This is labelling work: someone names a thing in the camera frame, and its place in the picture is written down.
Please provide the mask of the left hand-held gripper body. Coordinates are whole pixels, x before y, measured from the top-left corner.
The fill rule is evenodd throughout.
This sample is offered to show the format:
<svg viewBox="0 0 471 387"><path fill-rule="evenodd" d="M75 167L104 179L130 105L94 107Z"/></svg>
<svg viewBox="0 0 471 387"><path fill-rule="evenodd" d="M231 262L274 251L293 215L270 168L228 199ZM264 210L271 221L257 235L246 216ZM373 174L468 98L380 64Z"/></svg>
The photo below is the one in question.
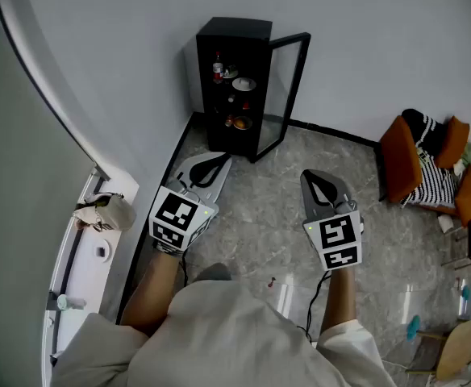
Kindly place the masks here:
<svg viewBox="0 0 471 387"><path fill-rule="evenodd" d="M184 160L170 180L158 189L150 210L148 232L158 250L171 256L182 256L209 227L219 212L217 200L231 168L232 158L206 188L194 186L191 168L200 162L221 156L225 152L207 152Z"/></svg>

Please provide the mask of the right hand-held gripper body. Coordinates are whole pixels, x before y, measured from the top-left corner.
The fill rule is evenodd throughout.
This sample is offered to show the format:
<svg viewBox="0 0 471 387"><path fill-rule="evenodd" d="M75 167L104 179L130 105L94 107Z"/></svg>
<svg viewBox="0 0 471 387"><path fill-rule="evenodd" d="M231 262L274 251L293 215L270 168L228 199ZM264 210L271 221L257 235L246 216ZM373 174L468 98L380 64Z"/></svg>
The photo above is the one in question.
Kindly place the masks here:
<svg viewBox="0 0 471 387"><path fill-rule="evenodd" d="M303 202L304 172L307 170L314 169L306 169L300 176ZM315 209L307 209L304 205L306 220L302 226L326 271L362 262L361 235L364 232L364 219L349 188L343 180L338 179L338 202L327 202L327 206Z"/></svg>

